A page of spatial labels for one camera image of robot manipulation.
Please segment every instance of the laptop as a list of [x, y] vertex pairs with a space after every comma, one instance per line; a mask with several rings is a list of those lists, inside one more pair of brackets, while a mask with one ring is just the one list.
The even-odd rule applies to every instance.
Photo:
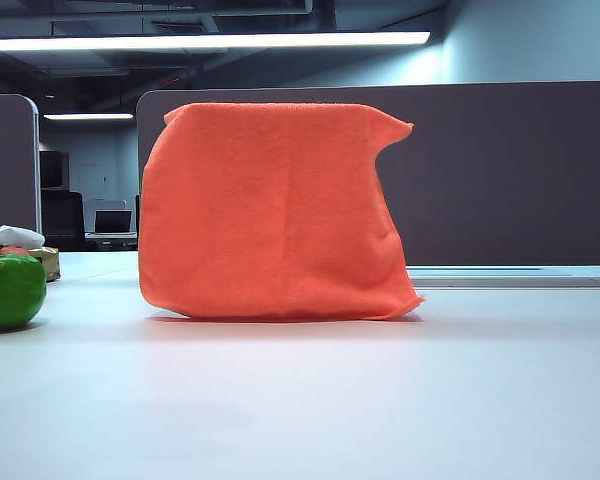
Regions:
[[96, 210], [95, 233], [127, 233], [131, 210]]

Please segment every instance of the white tissue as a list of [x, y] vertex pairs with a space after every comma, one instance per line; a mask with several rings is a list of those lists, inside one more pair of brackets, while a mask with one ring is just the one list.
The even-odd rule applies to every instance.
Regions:
[[26, 228], [2, 225], [0, 227], [0, 245], [12, 245], [31, 250], [44, 245], [44, 236]]

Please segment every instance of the ceiling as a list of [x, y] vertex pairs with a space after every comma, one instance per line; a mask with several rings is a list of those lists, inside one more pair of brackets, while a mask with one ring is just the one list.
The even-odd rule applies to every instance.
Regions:
[[[428, 29], [435, 41], [442, 34], [446, 3], [0, 0], [0, 38]], [[0, 53], [0, 93], [26, 95], [41, 113], [132, 111], [137, 99], [149, 90], [275, 86], [377, 53], [352, 47], [338, 52], [180, 49]]]

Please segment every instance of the ceiling duct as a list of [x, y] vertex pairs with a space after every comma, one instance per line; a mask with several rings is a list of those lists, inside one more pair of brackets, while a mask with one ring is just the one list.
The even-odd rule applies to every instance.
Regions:
[[164, 19], [190, 15], [210, 15], [212, 17], [244, 17], [269, 15], [307, 15], [313, 10], [313, 0], [305, 0], [299, 7], [248, 7], [248, 8], [175, 8], [167, 10], [124, 10], [102, 12], [57, 12], [31, 15], [31, 13], [0, 14], [0, 22], [13, 20], [37, 20], [45, 22], [83, 22], [94, 20], [128, 20], [133, 17]]

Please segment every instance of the fake apple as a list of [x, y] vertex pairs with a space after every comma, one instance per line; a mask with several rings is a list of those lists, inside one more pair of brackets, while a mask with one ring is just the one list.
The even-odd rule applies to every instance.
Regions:
[[42, 264], [24, 249], [0, 246], [0, 330], [24, 326], [38, 313], [46, 293]]

